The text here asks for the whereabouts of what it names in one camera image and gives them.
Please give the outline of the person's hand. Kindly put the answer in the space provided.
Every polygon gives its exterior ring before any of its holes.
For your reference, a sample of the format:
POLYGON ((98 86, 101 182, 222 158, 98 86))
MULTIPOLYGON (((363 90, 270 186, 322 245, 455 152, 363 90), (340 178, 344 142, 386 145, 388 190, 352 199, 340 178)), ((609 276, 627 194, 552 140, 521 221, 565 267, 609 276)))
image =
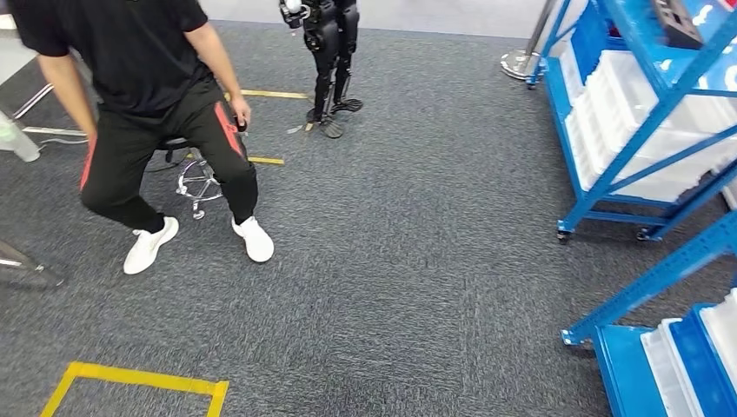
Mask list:
POLYGON ((239 128, 247 128, 251 119, 251 108, 240 94, 231 95, 229 104, 233 109, 236 124, 239 128))

